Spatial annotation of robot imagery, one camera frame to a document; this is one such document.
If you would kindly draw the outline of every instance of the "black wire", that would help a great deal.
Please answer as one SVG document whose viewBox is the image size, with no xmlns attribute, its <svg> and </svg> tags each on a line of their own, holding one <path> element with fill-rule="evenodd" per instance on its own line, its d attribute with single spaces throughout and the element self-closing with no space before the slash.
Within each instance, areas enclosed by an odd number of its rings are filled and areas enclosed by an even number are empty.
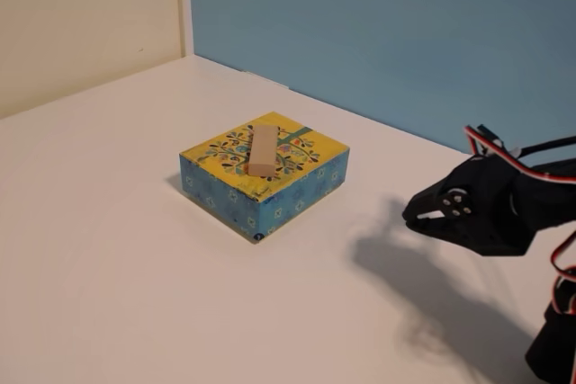
<svg viewBox="0 0 576 384">
<path fill-rule="evenodd" d="M 536 152 L 542 152 L 544 150 L 550 150 L 552 148 L 564 147 L 564 146 L 571 146 L 576 144 L 576 136 L 573 137 L 566 137 L 566 138 L 558 138 L 552 141 L 546 141 L 545 143 L 534 144 L 533 146 L 524 147 L 522 149 L 522 156 L 532 155 Z"/>
</svg>

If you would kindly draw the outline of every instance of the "yellow box lid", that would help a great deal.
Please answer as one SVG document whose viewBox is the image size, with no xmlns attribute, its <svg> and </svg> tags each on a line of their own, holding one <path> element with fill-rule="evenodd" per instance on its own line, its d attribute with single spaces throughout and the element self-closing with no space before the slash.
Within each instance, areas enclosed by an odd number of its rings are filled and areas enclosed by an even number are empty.
<svg viewBox="0 0 576 384">
<path fill-rule="evenodd" d="M 280 127 L 274 177 L 248 175 L 252 128 L 258 124 Z M 263 201 L 346 150 L 347 146 L 332 138 L 269 112 L 181 155 L 248 197 Z"/>
</svg>

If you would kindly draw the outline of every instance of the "blue wall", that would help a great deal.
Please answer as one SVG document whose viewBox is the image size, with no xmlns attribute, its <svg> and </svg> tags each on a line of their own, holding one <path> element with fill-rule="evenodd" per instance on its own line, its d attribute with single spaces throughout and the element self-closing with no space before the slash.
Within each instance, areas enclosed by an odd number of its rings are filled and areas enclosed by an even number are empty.
<svg viewBox="0 0 576 384">
<path fill-rule="evenodd" d="M 192 3 L 196 54 L 435 142 L 576 134 L 576 0 Z"/>
</svg>

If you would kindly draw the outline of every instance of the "white wire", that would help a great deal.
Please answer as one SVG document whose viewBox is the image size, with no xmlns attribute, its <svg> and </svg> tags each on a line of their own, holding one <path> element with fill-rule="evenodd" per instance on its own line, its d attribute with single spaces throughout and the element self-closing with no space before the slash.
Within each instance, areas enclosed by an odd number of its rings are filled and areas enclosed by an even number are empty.
<svg viewBox="0 0 576 384">
<path fill-rule="evenodd" d="M 518 165 L 514 164 L 513 162 L 509 161 L 507 158 L 505 158 L 500 152 L 505 151 L 504 149 L 496 146 L 495 144 L 489 142 L 487 139 L 480 139 L 477 138 L 473 135 L 472 132 L 470 132 L 468 129 L 464 129 L 464 133 L 472 138 L 474 141 L 480 143 L 481 146 L 488 148 L 489 150 L 491 150 L 490 155 L 494 154 L 496 156 L 499 156 L 502 160 L 504 160 L 506 163 L 508 163 L 509 165 L 512 165 L 514 168 L 516 168 L 520 173 L 527 175 L 528 177 L 532 177 L 533 179 L 536 180 L 540 180 L 542 182 L 548 182 L 548 183 L 560 183 L 560 184 L 576 184 L 576 178 L 551 178 L 549 177 L 550 174 L 548 173 L 533 173 L 531 171 L 526 170 L 524 167 L 520 166 L 520 163 L 518 162 Z"/>
</svg>

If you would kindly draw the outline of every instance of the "decorative box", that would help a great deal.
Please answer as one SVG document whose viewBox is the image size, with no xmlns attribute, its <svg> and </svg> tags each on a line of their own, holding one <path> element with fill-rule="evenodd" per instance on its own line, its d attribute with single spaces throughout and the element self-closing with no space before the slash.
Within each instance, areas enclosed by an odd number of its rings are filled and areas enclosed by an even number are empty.
<svg viewBox="0 0 576 384">
<path fill-rule="evenodd" d="M 280 127 L 272 177 L 248 175 L 257 124 Z M 259 242 L 344 182 L 349 151 L 332 138 L 270 112 L 182 152 L 182 186 L 192 201 L 243 237 Z"/>
</svg>

